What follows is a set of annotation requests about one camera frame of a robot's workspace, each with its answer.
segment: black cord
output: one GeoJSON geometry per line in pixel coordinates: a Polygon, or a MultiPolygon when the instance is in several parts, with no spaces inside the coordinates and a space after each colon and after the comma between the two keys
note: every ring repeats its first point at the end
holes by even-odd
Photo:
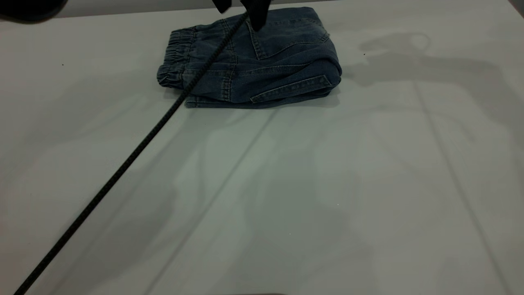
{"type": "Polygon", "coordinates": [[[33,285],[33,283],[38,279],[46,267],[51,263],[53,258],[60,252],[60,250],[66,245],[69,239],[74,235],[74,233],[79,229],[82,223],[87,219],[87,217],[93,212],[96,206],[102,201],[102,199],[107,195],[109,190],[116,184],[116,182],[124,175],[126,170],[131,166],[131,164],[138,158],[140,153],[147,147],[147,145],[155,138],[155,136],[160,132],[162,127],[169,121],[174,112],[178,107],[184,102],[185,98],[191,93],[193,88],[197,85],[198,81],[204,76],[207,70],[211,67],[211,64],[216,60],[220,55],[222,50],[226,45],[231,41],[233,35],[240,29],[244,24],[247,17],[249,16],[246,11],[240,19],[237,21],[235,26],[227,33],[224,37],[218,48],[211,55],[211,57],[206,61],[202,69],[196,74],[196,76],[189,82],[188,86],[184,89],[182,94],[174,102],[173,106],[167,111],[167,113],[160,119],[160,121],[153,127],[153,129],[146,135],[146,137],[140,142],[140,144],[135,148],[131,155],[126,159],[124,164],[118,168],[118,170],[111,176],[107,183],[100,189],[100,191],[95,195],[95,197],[89,202],[86,208],[80,213],[80,215],[73,221],[65,233],[58,239],[56,244],[49,250],[49,252],[42,258],[42,261],[36,265],[35,269],[29,274],[26,280],[18,287],[14,295],[24,295],[27,290],[33,285]]]}

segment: white table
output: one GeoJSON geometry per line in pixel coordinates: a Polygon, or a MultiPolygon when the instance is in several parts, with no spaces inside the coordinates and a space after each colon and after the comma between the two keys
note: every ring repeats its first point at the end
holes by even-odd
{"type": "MultiPolygon", "coordinates": [[[[524,293],[524,20],[505,0],[307,5],[339,87],[179,109],[30,294],[524,293]]],[[[0,294],[174,101],[170,31],[220,17],[0,23],[0,294]]]]}

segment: folded jeans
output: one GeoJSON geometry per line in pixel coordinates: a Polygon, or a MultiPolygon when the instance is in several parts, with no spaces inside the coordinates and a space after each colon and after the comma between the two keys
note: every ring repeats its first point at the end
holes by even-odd
{"type": "MultiPolygon", "coordinates": [[[[171,33],[160,85],[184,89],[240,16],[171,33]]],[[[327,96],[342,74],[335,46],[312,8],[270,10],[255,32],[233,36],[186,99],[188,108],[260,109],[327,96]]]]}

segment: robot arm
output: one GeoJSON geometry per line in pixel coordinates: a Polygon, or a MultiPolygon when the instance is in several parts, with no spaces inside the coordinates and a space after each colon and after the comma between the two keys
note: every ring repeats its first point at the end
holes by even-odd
{"type": "MultiPolygon", "coordinates": [[[[0,0],[0,16],[7,19],[38,23],[54,17],[62,10],[67,0],[0,0]]],[[[254,30],[260,30],[266,23],[271,0],[241,0],[249,10],[249,18],[254,30]]],[[[220,13],[231,7],[231,0],[213,0],[220,13]]]]}

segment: back pocket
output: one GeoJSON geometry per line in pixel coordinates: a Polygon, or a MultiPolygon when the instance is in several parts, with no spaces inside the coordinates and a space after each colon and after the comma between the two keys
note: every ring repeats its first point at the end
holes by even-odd
{"type": "Polygon", "coordinates": [[[251,102],[259,103],[270,100],[281,100],[284,98],[304,95],[307,93],[313,94],[313,92],[319,90],[329,89],[331,90],[333,85],[329,82],[326,75],[319,75],[313,78],[304,79],[298,82],[287,84],[278,88],[271,89],[269,91],[260,93],[251,97],[251,102]]]}
{"type": "Polygon", "coordinates": [[[322,25],[310,18],[266,23],[258,32],[249,21],[247,26],[258,60],[270,58],[296,44],[324,43],[329,39],[322,25]]]}

